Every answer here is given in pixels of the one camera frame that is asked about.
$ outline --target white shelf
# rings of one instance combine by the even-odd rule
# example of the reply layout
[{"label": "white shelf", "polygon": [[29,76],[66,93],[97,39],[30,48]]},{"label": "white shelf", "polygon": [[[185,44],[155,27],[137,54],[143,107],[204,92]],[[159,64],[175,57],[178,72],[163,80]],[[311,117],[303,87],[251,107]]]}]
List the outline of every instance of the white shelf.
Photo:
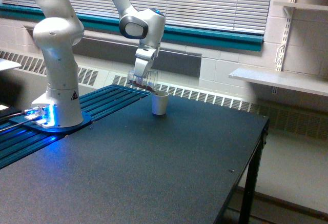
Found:
[{"label": "white shelf", "polygon": [[12,61],[0,58],[0,71],[19,68],[21,65]]},{"label": "white shelf", "polygon": [[300,10],[319,10],[319,11],[328,11],[328,6],[324,5],[310,5],[310,4],[300,4],[300,3],[286,3],[274,1],[274,5],[280,5],[289,8],[296,8]]},{"label": "white shelf", "polygon": [[229,77],[267,86],[328,96],[328,79],[303,74],[279,72],[257,67],[241,67],[233,71]]}]

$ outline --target black cable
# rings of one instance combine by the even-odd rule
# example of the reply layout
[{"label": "black cable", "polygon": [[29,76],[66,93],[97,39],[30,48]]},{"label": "black cable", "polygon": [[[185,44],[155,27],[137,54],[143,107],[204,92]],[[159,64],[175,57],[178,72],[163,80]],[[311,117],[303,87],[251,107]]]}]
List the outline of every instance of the black cable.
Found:
[{"label": "black cable", "polygon": [[26,121],[24,121],[24,122],[22,122],[22,123],[17,123],[17,124],[15,124],[15,125],[13,125],[13,126],[3,128],[3,129],[0,130],[0,133],[5,132],[5,131],[7,131],[7,130],[9,130],[9,129],[12,129],[12,128],[15,128],[15,127],[18,127],[18,126],[20,126],[20,125],[22,125],[22,124],[28,123],[29,121],[35,121],[35,120],[40,120],[40,119],[42,119],[42,116],[37,116],[37,117],[34,118],[34,119],[26,120]]},{"label": "black cable", "polygon": [[8,120],[10,118],[13,118],[15,116],[19,116],[19,115],[25,115],[25,113],[24,112],[19,112],[19,113],[15,113],[15,114],[11,114],[11,115],[6,115],[6,116],[0,118],[0,123],[2,123],[3,121]]}]

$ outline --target robotic arm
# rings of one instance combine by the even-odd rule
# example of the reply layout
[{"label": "robotic arm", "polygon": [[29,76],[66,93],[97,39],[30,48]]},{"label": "robotic arm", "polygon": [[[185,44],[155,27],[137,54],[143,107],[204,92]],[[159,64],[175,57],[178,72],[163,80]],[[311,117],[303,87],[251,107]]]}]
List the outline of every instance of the robotic arm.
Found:
[{"label": "robotic arm", "polygon": [[[83,116],[72,46],[82,39],[84,27],[69,0],[35,1],[46,16],[35,26],[33,37],[42,49],[48,79],[46,92],[32,103],[34,107],[42,107],[34,109],[44,117],[37,123],[44,128],[75,126],[83,121]],[[32,119],[33,116],[36,114],[29,114],[26,118]]]},{"label": "robotic arm", "polygon": [[119,30],[126,38],[139,39],[134,75],[137,80],[147,77],[158,56],[165,27],[164,15],[156,9],[137,11],[129,0],[112,0],[119,13]]}]

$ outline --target teal trim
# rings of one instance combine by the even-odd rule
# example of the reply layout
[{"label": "teal trim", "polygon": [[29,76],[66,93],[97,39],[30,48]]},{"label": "teal trim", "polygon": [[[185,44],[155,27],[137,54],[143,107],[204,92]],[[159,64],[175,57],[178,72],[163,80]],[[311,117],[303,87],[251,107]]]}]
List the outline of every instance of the teal trim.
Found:
[{"label": "teal trim", "polygon": [[[0,5],[1,17],[13,17],[41,21],[45,18],[39,8],[14,5]],[[119,19],[104,16],[77,14],[86,28],[119,32]],[[263,44],[262,35],[249,35],[214,30],[165,26],[163,39],[181,43],[193,43],[204,46],[218,46],[250,51],[261,51]]]}]

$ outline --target heating vent grille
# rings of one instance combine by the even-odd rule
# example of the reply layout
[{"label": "heating vent grille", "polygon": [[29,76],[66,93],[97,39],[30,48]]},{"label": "heating vent grille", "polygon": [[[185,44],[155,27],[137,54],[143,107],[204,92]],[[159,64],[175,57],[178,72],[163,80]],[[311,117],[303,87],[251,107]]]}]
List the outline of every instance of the heating vent grille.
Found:
[{"label": "heating vent grille", "polygon": [[[130,84],[127,84],[127,78],[120,75],[115,75],[112,84],[132,87]],[[201,90],[192,90],[191,88],[176,87],[174,85],[157,84],[156,89],[167,91],[174,96],[268,116],[270,117],[270,128],[305,135],[311,138],[328,139],[328,118],[324,116],[303,114],[294,110],[254,104],[233,97],[216,95],[215,93]]]},{"label": "heating vent grille", "polygon": [[[19,69],[21,70],[47,75],[46,64],[43,59],[6,51],[0,51],[0,58],[19,63],[21,65]],[[99,72],[96,70],[78,68],[78,82],[80,84],[93,86],[97,79],[98,73]]]}]

